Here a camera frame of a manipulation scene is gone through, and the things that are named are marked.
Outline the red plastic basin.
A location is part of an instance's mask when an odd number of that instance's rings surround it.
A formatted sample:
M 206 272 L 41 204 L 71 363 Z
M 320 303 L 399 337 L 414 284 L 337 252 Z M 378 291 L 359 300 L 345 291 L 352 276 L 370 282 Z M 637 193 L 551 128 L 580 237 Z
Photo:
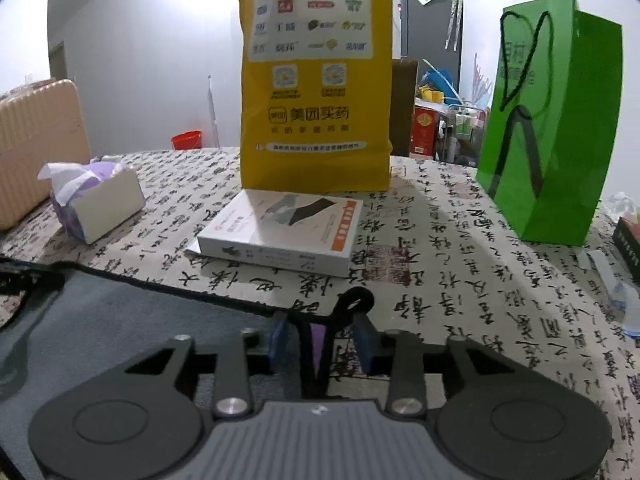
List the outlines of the red plastic basin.
M 203 147 L 203 133 L 201 130 L 179 133 L 171 138 L 171 144 L 177 151 L 199 150 Z

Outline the calligraphy print tablecloth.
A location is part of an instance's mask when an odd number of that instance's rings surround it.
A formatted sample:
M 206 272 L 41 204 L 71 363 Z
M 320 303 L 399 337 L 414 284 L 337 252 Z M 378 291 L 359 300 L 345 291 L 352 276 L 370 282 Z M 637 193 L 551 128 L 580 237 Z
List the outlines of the calligraphy print tablecloth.
M 381 330 L 432 344 L 467 336 L 596 401 L 613 430 L 599 477 L 638 477 L 639 345 L 585 249 L 521 242 L 471 169 L 396 157 L 390 189 L 361 197 L 346 278 L 191 254 L 239 192 L 239 159 L 234 148 L 128 155 L 146 198 L 141 214 L 86 246 L 42 205 L 2 235 L 2 254 L 323 316 L 347 289 L 367 287 Z

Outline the green paper gift bag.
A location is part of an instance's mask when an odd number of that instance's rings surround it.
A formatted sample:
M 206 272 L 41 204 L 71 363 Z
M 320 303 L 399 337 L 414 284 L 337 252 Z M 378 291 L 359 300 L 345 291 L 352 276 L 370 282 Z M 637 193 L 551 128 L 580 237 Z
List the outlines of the green paper gift bag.
M 577 0 L 504 9 L 477 181 L 524 242 L 584 244 L 623 89 L 623 29 Z

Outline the beige hard-shell suitcase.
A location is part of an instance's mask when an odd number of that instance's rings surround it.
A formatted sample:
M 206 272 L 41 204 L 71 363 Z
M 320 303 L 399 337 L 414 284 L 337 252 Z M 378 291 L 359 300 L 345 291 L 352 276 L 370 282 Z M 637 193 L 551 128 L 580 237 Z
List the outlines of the beige hard-shell suitcase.
M 38 179 L 48 162 L 90 159 L 76 84 L 48 79 L 24 84 L 1 97 L 0 226 L 13 228 L 49 195 Z

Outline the purple grey microfiber towel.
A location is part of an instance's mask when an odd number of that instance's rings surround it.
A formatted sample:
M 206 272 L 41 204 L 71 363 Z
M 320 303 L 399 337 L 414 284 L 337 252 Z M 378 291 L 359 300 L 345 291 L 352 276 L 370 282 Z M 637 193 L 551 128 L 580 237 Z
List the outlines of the purple grey microfiber towel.
M 281 310 L 120 278 L 72 262 L 1 260 L 20 304 L 1 327 L 1 399 L 45 401 L 176 335 L 199 346 L 264 330 Z

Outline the yellow printed plastic bag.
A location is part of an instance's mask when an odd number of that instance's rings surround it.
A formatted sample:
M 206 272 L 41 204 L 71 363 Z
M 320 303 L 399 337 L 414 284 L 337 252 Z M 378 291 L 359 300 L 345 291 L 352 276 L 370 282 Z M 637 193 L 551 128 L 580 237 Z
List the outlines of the yellow printed plastic bag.
M 387 190 L 393 0 L 239 5 L 243 188 Z

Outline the grey refrigerator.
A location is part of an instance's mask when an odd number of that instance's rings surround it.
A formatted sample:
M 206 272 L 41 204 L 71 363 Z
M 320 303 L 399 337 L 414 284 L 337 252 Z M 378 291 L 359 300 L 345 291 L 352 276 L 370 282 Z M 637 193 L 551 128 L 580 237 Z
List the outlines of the grey refrigerator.
M 418 61 L 419 76 L 430 69 L 430 62 L 454 88 L 459 88 L 462 21 L 458 10 L 462 0 L 399 0 L 399 55 Z

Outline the white flat product box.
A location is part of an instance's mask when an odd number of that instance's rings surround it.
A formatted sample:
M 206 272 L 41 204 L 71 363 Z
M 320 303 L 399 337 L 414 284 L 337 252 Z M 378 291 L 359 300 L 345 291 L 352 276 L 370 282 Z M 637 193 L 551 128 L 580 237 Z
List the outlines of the white flat product box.
M 189 246 L 198 255 L 281 270 L 348 275 L 363 202 L 243 190 Z

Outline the red gift box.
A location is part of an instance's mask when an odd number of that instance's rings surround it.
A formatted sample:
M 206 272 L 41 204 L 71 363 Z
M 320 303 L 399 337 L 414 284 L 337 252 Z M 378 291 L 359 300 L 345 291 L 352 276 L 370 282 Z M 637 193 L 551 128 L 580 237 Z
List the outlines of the red gift box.
M 439 130 L 439 112 L 428 107 L 414 107 L 410 154 L 419 157 L 433 157 Z

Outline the purple tissue pack left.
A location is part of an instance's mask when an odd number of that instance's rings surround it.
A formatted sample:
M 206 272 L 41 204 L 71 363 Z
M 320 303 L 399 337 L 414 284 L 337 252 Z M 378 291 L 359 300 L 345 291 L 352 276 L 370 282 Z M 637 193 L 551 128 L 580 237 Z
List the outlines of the purple tissue pack left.
M 51 203 L 64 231 L 86 245 L 113 231 L 145 205 L 137 171 L 118 156 L 88 164 L 48 162 L 38 179 L 50 183 Z

